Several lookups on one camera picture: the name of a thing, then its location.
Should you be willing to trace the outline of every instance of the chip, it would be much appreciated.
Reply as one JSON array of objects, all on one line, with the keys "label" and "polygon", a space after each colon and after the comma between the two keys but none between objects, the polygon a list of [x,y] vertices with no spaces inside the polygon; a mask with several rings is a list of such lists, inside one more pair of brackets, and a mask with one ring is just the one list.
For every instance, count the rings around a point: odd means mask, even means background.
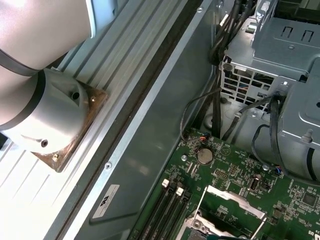
[{"label": "chip", "polygon": [[273,210],[273,216],[275,217],[275,218],[277,218],[277,219],[279,219],[279,218],[281,218],[281,216],[282,216],[282,211],[280,211],[279,209],[275,209],[275,210]]},{"label": "chip", "polygon": [[310,193],[305,193],[302,202],[305,204],[308,204],[309,206],[313,207],[317,201],[317,197],[315,195],[312,195]]}]

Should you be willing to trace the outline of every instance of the ram slot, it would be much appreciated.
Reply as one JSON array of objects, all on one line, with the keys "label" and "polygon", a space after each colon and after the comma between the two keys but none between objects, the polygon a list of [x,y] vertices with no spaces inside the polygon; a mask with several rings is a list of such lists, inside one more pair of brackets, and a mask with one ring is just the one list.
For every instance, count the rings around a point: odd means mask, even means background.
[{"label": "ram slot", "polygon": [[167,211],[165,212],[162,218],[163,221],[159,224],[159,229],[152,236],[153,240],[160,240],[164,235],[164,233],[167,231],[167,227],[171,222],[172,217],[175,216],[176,209],[178,208],[181,202],[180,199],[181,199],[180,196],[175,195],[174,200],[172,201],[172,204],[168,206]]},{"label": "ram slot", "polygon": [[152,220],[155,218],[155,215],[157,214],[158,210],[159,210],[159,207],[161,205],[161,203],[164,201],[165,197],[166,197],[166,192],[167,192],[167,189],[162,187],[161,188],[161,193],[160,193],[160,196],[158,197],[158,199],[156,200],[156,203],[152,209],[152,212],[151,214],[149,215],[147,221],[145,222],[142,230],[140,231],[139,235],[136,237],[136,239],[142,239],[142,236],[144,236],[145,234],[148,233],[148,229]]},{"label": "ram slot", "polygon": [[161,240],[169,240],[174,236],[175,230],[177,230],[178,227],[179,227],[178,226],[179,225],[179,220],[180,220],[181,216],[183,215],[184,210],[186,209],[186,207],[188,205],[188,202],[189,202],[189,199],[191,198],[191,196],[192,195],[189,192],[186,192],[183,195],[183,197],[180,200],[180,204],[178,206],[178,209],[176,211],[177,214],[175,215],[173,221],[171,222],[169,229],[167,229],[167,231],[161,237]]},{"label": "ram slot", "polygon": [[157,230],[159,221],[161,221],[162,216],[166,211],[166,206],[171,203],[172,197],[175,193],[176,185],[174,183],[170,184],[169,188],[165,192],[164,198],[157,207],[156,212],[150,219],[149,224],[146,225],[145,232],[139,237],[139,240],[149,240],[153,236],[154,232]]}]

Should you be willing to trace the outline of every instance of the black cable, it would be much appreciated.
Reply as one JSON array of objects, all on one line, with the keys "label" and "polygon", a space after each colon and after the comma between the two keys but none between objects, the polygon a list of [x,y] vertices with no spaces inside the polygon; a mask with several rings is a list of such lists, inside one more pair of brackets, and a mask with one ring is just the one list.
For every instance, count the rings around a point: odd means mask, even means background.
[{"label": "black cable", "polygon": [[202,96],[199,96],[199,97],[196,97],[196,98],[192,99],[192,100],[189,101],[188,104],[185,106],[185,109],[184,109],[184,111],[183,111],[182,118],[181,118],[181,121],[180,121],[180,137],[181,137],[181,139],[182,139],[183,141],[185,141],[185,142],[188,143],[188,142],[192,142],[192,141],[198,140],[198,138],[186,139],[185,136],[184,136],[184,121],[185,121],[185,115],[186,115],[187,110],[188,110],[188,108],[190,107],[190,105],[193,104],[195,101],[198,101],[198,100],[200,100],[200,99],[202,99],[202,98],[205,98],[205,97],[207,97],[207,96],[210,96],[210,95],[212,95],[212,94],[218,93],[218,92],[220,92],[220,91],[221,91],[221,88],[220,88],[220,87],[217,88],[217,89],[214,89],[214,90],[212,90],[212,91],[210,91],[210,92],[207,92],[207,93],[203,94]]},{"label": "black cable", "polygon": [[230,35],[234,30],[234,26],[240,12],[240,7],[241,7],[241,0],[235,0],[233,5],[233,11],[230,13],[230,20],[226,28],[225,34],[223,36],[221,47],[218,51],[218,56],[221,61],[225,55],[225,49],[230,42]]},{"label": "black cable", "polygon": [[278,119],[279,119],[279,110],[280,106],[278,103],[277,97],[272,97],[270,101],[270,142],[271,142],[271,149],[274,154],[274,157],[277,161],[277,164],[280,165],[282,172],[284,175],[288,176],[289,178],[298,181],[303,184],[311,185],[311,186],[320,186],[320,182],[309,180],[304,177],[299,176],[296,173],[290,172],[286,169],[285,163],[281,157],[279,144],[278,144]]},{"label": "black cable", "polygon": [[312,164],[312,158],[314,156],[314,152],[315,152],[315,150],[310,147],[309,150],[308,150],[308,153],[306,155],[306,166],[308,168],[308,172],[309,172],[310,177],[312,178],[312,180],[318,181],[317,176],[316,176],[315,171],[314,171],[313,164]]},{"label": "black cable", "polygon": [[[256,4],[252,7],[253,5],[253,1],[252,0],[248,0],[246,2],[245,5],[245,9],[242,12],[241,16],[236,20],[236,24],[233,27],[232,33],[230,34],[230,37],[227,41],[226,46],[229,45],[229,43],[234,39],[234,37],[237,35],[238,31],[241,29],[242,25],[244,24],[244,22],[246,21],[246,19],[248,17],[250,17],[252,14],[254,14],[255,10],[256,10]],[[234,12],[235,9],[235,5],[233,5],[232,10],[230,11],[230,14],[228,15],[228,17],[226,18],[226,20],[224,21],[224,24],[222,25],[222,27],[220,28],[219,32],[217,33],[217,35],[215,36],[215,41],[214,44],[210,50],[209,53],[209,59],[211,61],[211,63],[213,65],[218,65],[221,61],[221,57],[217,57],[217,51],[222,50],[221,48],[221,43],[223,41],[224,38],[224,33],[225,30],[227,28],[227,26],[230,26],[230,19],[231,19],[231,14],[232,12]]]},{"label": "black cable", "polygon": [[[271,97],[266,97],[260,101],[256,101],[248,106],[245,106],[244,108],[242,108],[239,113],[240,115],[242,115],[245,111],[249,110],[249,109],[253,109],[253,108],[256,108],[256,107],[259,107],[259,106],[262,106],[262,105],[265,105],[267,104],[269,101],[270,101]],[[230,127],[228,128],[228,130],[224,133],[223,137],[222,137],[222,140],[223,141],[226,141],[231,133],[233,132],[233,130],[236,128],[237,126],[237,123],[239,122],[240,120],[240,116],[235,116]]]},{"label": "black cable", "polygon": [[262,158],[260,158],[260,156],[258,155],[258,153],[256,151],[256,140],[259,137],[259,134],[260,134],[260,131],[262,128],[269,128],[269,126],[266,124],[262,124],[257,128],[257,130],[255,131],[255,134],[253,136],[252,142],[251,142],[251,150],[252,150],[253,155],[256,157],[256,159],[259,160],[259,162],[261,162],[263,165],[268,166],[270,169],[274,170],[274,169],[276,169],[276,167],[273,166],[271,163],[266,162],[265,160],[262,160]]},{"label": "black cable", "polygon": [[[220,87],[221,84],[221,71],[217,68],[213,90]],[[211,135],[220,138],[221,134],[221,105],[220,105],[220,92],[217,92],[212,98],[212,127]]]}]

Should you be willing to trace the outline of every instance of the screw hole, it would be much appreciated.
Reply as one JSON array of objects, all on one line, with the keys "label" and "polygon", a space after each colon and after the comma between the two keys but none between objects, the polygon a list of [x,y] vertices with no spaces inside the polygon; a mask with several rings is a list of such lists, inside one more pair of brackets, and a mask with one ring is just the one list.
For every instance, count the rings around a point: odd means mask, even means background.
[{"label": "screw hole", "polygon": [[46,146],[48,146],[48,140],[43,140],[41,142],[41,147],[45,148]]},{"label": "screw hole", "polygon": [[80,97],[80,94],[78,92],[74,92],[71,97],[73,100],[77,100]]}]

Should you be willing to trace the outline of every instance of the ventilation grille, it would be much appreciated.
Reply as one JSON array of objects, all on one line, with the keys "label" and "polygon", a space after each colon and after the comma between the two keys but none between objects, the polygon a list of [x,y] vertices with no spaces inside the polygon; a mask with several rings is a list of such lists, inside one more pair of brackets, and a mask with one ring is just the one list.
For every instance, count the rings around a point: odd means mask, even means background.
[{"label": "ventilation grille", "polygon": [[[232,71],[222,71],[221,92],[228,95],[231,102],[250,105],[268,96],[273,81],[272,76],[257,71],[233,68]],[[265,112],[267,108],[268,104],[257,107]]]}]

